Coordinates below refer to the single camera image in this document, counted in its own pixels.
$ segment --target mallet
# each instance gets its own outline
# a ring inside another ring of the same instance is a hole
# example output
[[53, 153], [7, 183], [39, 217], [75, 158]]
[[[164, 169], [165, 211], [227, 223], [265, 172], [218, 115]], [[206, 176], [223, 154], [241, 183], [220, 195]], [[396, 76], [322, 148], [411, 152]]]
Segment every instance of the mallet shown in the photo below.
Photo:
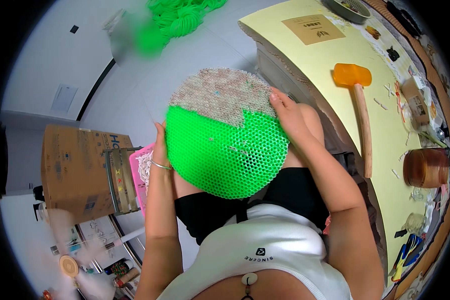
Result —
[[333, 80], [337, 85], [353, 86], [362, 132], [362, 158], [365, 163], [364, 177], [372, 177], [372, 134], [370, 132], [369, 112], [363, 94], [363, 87], [372, 83], [369, 69], [356, 64], [337, 63], [333, 69]]

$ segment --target gray bowl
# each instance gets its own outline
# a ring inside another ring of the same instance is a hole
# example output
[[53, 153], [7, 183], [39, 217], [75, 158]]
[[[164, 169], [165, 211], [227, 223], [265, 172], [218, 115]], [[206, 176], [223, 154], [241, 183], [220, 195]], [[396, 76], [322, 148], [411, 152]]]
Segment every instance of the gray bowl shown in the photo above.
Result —
[[[337, 15], [357, 24], [363, 24], [367, 19], [371, 18], [370, 11], [360, 3], [359, 0], [323, 0], [327, 6]], [[343, 6], [346, 3], [358, 12], [354, 12], [348, 7]]]

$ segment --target bracelet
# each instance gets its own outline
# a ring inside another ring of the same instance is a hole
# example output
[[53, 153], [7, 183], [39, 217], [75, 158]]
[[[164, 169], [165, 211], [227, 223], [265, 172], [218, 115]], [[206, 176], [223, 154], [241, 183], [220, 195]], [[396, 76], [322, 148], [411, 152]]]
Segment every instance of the bracelet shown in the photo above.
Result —
[[167, 170], [171, 170], [172, 169], [169, 166], [164, 166], [164, 165], [157, 164], [153, 159], [151, 159], [150, 161], [151, 161], [152, 164], [156, 165], [157, 167], [161, 167], [161, 168], [164, 168], [164, 169], [167, 169]]

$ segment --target bottle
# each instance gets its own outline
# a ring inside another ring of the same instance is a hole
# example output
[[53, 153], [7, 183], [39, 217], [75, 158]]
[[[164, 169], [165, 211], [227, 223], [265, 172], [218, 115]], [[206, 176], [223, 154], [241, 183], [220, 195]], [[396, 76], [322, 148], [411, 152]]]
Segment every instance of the bottle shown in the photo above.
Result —
[[111, 265], [109, 265], [108, 267], [104, 268], [103, 271], [104, 271], [105, 274], [107, 274], [107, 275], [113, 274], [113, 271], [112, 271], [113, 265], [115, 265], [115, 264], [117, 264], [117, 263], [123, 263], [123, 262], [125, 262], [126, 260], [127, 260], [126, 258], [122, 258], [122, 259], [119, 260], [119, 261], [115, 261], [113, 264], [111, 264]]
[[407, 185], [438, 188], [448, 182], [450, 161], [443, 151], [433, 148], [411, 150], [403, 160], [403, 179]]
[[120, 278], [115, 278], [115, 285], [119, 288], [121, 288], [124, 284], [129, 282], [130, 280], [134, 279], [140, 272], [137, 268], [131, 268], [128, 273], [121, 276]]

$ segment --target woman's left hand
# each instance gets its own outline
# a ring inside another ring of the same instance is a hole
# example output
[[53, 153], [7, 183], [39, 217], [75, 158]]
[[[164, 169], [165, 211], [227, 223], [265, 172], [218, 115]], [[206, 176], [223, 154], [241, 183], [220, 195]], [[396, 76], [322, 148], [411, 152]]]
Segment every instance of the woman's left hand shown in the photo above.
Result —
[[159, 165], [169, 167], [170, 161], [167, 157], [167, 145], [165, 144], [165, 127], [167, 125], [167, 121], [163, 121], [162, 124], [155, 123], [155, 127], [157, 128], [157, 140], [155, 141], [155, 145], [153, 146], [153, 161]]

